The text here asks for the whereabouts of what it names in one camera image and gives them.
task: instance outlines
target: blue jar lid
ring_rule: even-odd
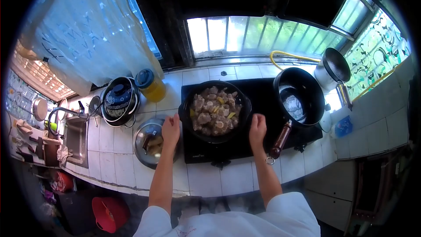
[[[141,70],[134,80],[136,86],[144,89],[149,87],[155,79],[154,73],[150,69]]]

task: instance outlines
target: plastic jar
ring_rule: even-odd
[[[150,69],[141,70],[135,78],[136,86],[147,100],[157,103],[166,94],[165,84]]]

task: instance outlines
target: braised meat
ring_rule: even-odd
[[[205,135],[223,135],[238,126],[241,105],[235,103],[237,92],[226,93],[227,89],[206,88],[195,94],[190,106],[193,129]]]

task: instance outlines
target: person's arm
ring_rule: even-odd
[[[165,209],[171,215],[171,199],[173,197],[173,156],[178,139],[180,138],[180,118],[176,113],[174,118],[166,117],[162,125],[161,157],[155,170],[149,192],[150,206]]]
[[[273,197],[282,194],[282,187],[271,165],[266,164],[266,153],[263,149],[265,135],[266,118],[263,114],[255,113],[251,122],[249,140],[256,164],[260,193],[266,208]]]

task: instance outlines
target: gas stove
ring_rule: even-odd
[[[269,153],[283,125],[286,123],[273,91],[273,80],[274,78],[228,81],[250,99],[252,114],[261,113],[265,115],[267,132],[264,148],[266,153]],[[182,101],[195,86],[197,84],[182,87]],[[211,162],[214,166],[222,167],[228,165],[230,160],[253,156],[248,141],[252,114],[250,114],[249,119],[247,119],[247,125],[240,133],[231,140],[221,144],[211,144],[198,139],[188,129],[184,128],[183,123],[185,162],[187,164]],[[284,148],[303,149],[305,145],[322,138],[322,136],[319,124],[303,129],[292,127]]]

